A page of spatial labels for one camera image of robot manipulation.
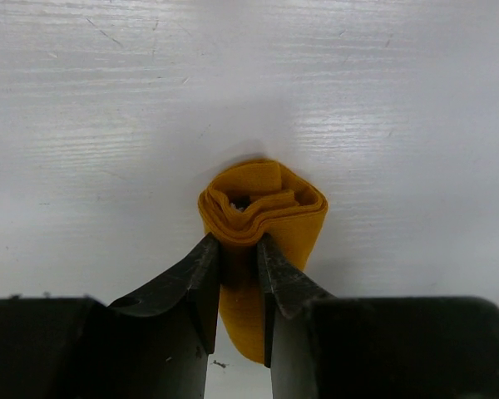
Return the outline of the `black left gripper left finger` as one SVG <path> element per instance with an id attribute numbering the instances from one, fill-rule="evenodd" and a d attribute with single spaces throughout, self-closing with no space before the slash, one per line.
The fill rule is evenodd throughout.
<path id="1" fill-rule="evenodd" d="M 220 246 L 104 305 L 0 298 L 0 398 L 201 398 L 215 349 Z"/>

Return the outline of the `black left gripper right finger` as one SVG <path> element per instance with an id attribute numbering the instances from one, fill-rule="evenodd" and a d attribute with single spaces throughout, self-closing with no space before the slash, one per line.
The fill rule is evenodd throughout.
<path id="1" fill-rule="evenodd" d="M 256 248 L 276 398 L 499 398 L 499 307 L 478 297 L 336 298 L 265 235 Z"/>

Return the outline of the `mustard yellow striped sock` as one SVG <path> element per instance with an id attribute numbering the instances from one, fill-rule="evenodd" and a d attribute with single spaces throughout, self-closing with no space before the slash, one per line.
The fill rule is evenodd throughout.
<path id="1" fill-rule="evenodd" d="M 264 363 L 264 327 L 253 250 L 269 234 L 304 270 L 328 211 L 325 196 L 276 160 L 256 159 L 219 173 L 200 194 L 204 230 L 220 243 L 219 311 L 231 342 Z"/>

